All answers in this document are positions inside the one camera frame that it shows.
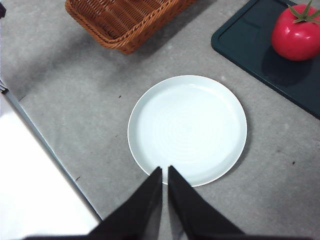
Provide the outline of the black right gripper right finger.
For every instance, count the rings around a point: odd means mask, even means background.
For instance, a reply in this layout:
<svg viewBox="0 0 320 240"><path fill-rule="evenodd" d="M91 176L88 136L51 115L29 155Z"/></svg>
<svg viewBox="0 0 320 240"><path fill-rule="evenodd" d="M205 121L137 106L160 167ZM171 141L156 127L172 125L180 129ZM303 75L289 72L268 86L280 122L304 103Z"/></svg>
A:
<svg viewBox="0 0 320 240"><path fill-rule="evenodd" d="M172 165L168 197L190 240L231 240L246 234L205 201Z"/></svg>

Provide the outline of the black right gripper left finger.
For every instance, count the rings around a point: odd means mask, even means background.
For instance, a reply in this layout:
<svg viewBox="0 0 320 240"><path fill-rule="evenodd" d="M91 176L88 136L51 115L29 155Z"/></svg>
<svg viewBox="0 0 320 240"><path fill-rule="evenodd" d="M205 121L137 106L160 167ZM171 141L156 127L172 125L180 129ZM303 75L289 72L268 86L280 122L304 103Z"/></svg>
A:
<svg viewBox="0 0 320 240"><path fill-rule="evenodd" d="M99 240L141 240L152 214L162 206L163 174L158 166L120 207L88 236Z"/></svg>

